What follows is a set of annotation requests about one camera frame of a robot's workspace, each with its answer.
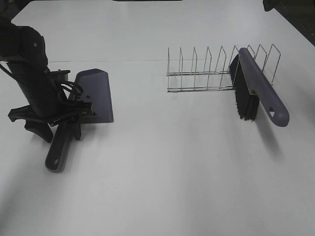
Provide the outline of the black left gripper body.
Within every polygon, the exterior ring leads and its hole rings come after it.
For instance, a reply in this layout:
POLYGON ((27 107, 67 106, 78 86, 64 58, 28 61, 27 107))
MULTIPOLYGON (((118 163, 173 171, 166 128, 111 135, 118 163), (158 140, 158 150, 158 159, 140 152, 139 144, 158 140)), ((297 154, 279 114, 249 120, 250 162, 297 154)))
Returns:
POLYGON ((52 79, 47 66, 10 61, 7 67, 28 101, 26 106, 11 109, 8 117, 12 122, 29 120, 55 126, 76 116, 92 114, 92 103, 81 100, 83 88, 70 80, 58 82, 52 79))

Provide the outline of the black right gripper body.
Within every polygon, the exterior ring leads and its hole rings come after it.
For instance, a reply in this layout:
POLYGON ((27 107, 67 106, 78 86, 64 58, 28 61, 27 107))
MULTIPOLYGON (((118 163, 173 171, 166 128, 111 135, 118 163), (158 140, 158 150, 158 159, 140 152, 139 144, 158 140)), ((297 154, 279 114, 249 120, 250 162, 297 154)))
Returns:
POLYGON ((269 12, 277 5, 277 0, 263 0, 262 3, 264 11, 269 12))

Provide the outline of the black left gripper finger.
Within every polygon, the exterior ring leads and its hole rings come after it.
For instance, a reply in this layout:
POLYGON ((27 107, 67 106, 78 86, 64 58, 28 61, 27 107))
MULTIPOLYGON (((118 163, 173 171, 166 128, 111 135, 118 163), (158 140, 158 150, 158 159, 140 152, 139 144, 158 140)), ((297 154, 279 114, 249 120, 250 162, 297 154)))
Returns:
POLYGON ((41 137, 44 141, 48 143, 52 142, 53 133, 48 124, 27 120, 24 128, 27 131, 30 131, 36 134, 37 136, 41 137))
POLYGON ((79 141, 82 136, 82 131, 81 131, 81 117, 76 116, 73 117, 71 120, 71 130, 72 130, 72 135, 75 140, 79 141))

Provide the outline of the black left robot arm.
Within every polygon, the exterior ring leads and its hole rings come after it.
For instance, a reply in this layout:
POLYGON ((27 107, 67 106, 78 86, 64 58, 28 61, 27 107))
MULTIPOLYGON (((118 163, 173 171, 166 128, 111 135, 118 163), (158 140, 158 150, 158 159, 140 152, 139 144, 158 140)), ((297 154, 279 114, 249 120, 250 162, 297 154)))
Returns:
POLYGON ((92 103, 80 100, 83 88, 68 80, 69 70, 51 71, 45 53, 44 37, 28 26, 0 20, 1 70, 14 79, 28 101, 11 109, 9 119, 25 120, 25 129, 50 143, 51 127, 65 122, 74 138, 80 140, 81 117, 92 113, 92 103))

